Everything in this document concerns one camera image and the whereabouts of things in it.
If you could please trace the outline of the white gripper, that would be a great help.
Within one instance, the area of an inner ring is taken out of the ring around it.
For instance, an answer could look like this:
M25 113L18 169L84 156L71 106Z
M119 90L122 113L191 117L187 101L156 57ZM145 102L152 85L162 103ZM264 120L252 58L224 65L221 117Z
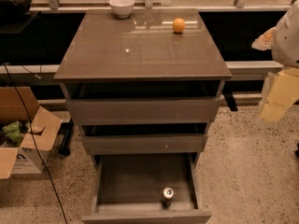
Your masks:
M251 46L261 51L271 49L275 31L275 27L268 29ZM298 100L299 68L285 66L276 74L270 72L263 83L256 124L261 128L277 124Z

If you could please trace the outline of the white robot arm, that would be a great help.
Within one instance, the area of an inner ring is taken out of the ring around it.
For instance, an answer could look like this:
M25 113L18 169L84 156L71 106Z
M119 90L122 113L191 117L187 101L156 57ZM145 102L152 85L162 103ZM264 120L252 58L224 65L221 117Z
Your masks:
M299 1L252 45L254 49L271 50L272 59L282 65L276 74L269 72L263 83L258 121L276 124L299 100Z

